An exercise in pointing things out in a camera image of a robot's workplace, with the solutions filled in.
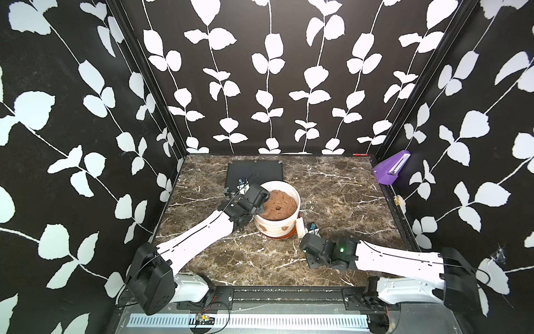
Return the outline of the white ceramic pot with mud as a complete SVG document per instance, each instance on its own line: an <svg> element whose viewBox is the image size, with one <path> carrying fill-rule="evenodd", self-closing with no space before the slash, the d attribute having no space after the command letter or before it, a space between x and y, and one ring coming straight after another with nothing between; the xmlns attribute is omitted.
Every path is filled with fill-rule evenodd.
<svg viewBox="0 0 534 334"><path fill-rule="evenodd" d="M258 231L275 239L292 235L300 214L300 195L296 188L282 181L265 182L261 186L270 197L264 203L264 213L254 218Z"/></svg>

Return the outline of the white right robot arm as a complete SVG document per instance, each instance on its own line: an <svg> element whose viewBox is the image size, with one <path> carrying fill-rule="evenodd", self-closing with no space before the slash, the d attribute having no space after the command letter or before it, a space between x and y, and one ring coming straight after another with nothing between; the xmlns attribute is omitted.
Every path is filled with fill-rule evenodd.
<svg viewBox="0 0 534 334"><path fill-rule="evenodd" d="M329 240L308 233L301 242L310 268L376 271L368 279L359 302L370 305L436 303L464 314L483 313L477 272L456 250L419 253L391 249L350 238Z"/></svg>

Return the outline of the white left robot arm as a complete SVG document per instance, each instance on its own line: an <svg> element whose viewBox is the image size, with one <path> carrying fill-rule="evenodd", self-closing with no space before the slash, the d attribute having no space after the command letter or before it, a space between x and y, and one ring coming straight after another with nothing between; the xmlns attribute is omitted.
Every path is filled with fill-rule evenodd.
<svg viewBox="0 0 534 334"><path fill-rule="evenodd" d="M204 221L178 237L157 246L143 244L133 257L125 290L148 316L159 313L170 303L204 303L214 291L211 281L180 271L213 243L247 226L264 211L269 197L270 192L262 186L250 185L245 193L236 193Z"/></svg>

